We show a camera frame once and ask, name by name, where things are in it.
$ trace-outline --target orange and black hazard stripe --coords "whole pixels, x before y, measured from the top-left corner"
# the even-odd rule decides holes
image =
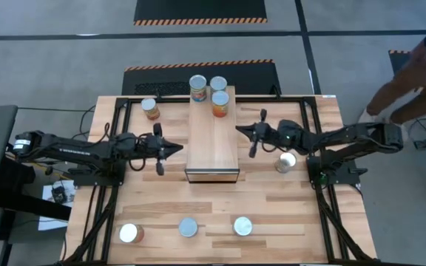
[[[184,18],[184,19],[141,19],[135,26],[170,26],[200,24],[254,24],[267,23],[267,18]]]
[[[272,59],[256,59],[256,60],[241,60],[241,61],[218,61],[205,63],[189,63],[189,64],[167,64],[157,66],[132,66],[124,69],[124,72],[132,70],[148,70],[148,69],[170,69],[178,67],[207,67],[207,66],[223,66],[223,65],[238,65],[238,64],[259,64],[259,63],[274,63]]]
[[[411,51],[402,51],[402,50],[389,50],[389,54],[409,54]]]

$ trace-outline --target black floor mat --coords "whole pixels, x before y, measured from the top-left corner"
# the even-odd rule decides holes
[[[124,71],[123,95],[189,95],[189,79],[196,74],[209,81],[223,76],[239,95],[281,94],[271,59],[222,61],[160,66],[134,66]]]
[[[263,0],[138,0],[134,25],[266,23]]]
[[[393,73],[396,74],[410,59],[410,51],[390,50],[389,57]]]

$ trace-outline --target gray floor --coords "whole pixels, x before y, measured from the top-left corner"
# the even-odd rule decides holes
[[[299,30],[293,1],[265,0],[267,24],[133,27],[131,0],[0,0],[0,35]],[[302,0],[310,31],[426,30],[426,0]],[[355,123],[375,91],[392,77],[388,50],[410,50],[423,36],[311,37],[323,94],[337,95],[345,123]],[[125,67],[271,58],[286,94],[311,94],[301,37],[0,41],[0,104],[87,109],[99,95],[119,95]],[[413,95],[401,99],[384,115]],[[78,131],[80,112],[20,110],[14,134]],[[89,115],[85,128],[89,128]],[[426,137],[418,126],[412,137]],[[358,160],[365,207],[379,258],[426,265],[426,151],[412,145]],[[27,187],[40,193],[47,177]],[[19,221],[33,219],[20,215]],[[14,230],[10,265],[54,262],[64,231]]]

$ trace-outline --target soup can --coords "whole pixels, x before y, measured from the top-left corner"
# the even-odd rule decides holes
[[[280,155],[274,166],[279,173],[285,174],[295,166],[296,162],[297,158],[292,153],[285,152]]]
[[[212,96],[213,115],[225,117],[228,114],[229,95],[226,92],[215,92]]]
[[[212,97],[215,92],[226,92],[228,81],[225,78],[216,76],[210,80],[210,87],[212,88]]]
[[[143,99],[141,101],[141,106],[148,119],[156,120],[160,117],[160,111],[154,99]]]
[[[119,238],[125,243],[139,243],[144,238],[144,229],[140,225],[125,224],[119,230]]]
[[[248,236],[252,232],[252,222],[248,217],[238,217],[233,224],[233,231],[238,236]]]
[[[190,95],[194,101],[201,102],[206,98],[206,78],[194,75],[190,78]]]
[[[184,237],[193,237],[198,232],[197,221],[190,217],[183,218],[178,225],[178,230]]]

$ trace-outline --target silver can lid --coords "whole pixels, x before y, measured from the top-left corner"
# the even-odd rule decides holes
[[[206,86],[206,78],[202,75],[194,75],[190,78],[189,83],[193,89],[203,89]]]
[[[228,86],[228,81],[226,81],[223,77],[216,76],[210,80],[210,87],[214,91],[224,90],[226,89],[226,86]]]
[[[285,152],[280,155],[280,162],[284,166],[292,167],[292,166],[295,166],[295,163],[297,162],[297,158],[295,158],[295,156],[292,153]]]
[[[187,217],[183,218],[178,225],[178,230],[180,234],[184,237],[192,237],[198,231],[197,221],[195,219]]]
[[[133,224],[125,224],[121,227],[121,230],[119,230],[119,239],[125,243],[134,241],[137,235],[138,228]]]
[[[146,98],[141,101],[141,106],[144,111],[152,110],[155,107],[155,100],[152,98]]]
[[[215,92],[213,93],[212,101],[218,106],[226,105],[229,101],[229,95],[224,91]]]
[[[240,236],[247,236],[252,232],[252,222],[248,217],[238,217],[234,221],[234,231]]]

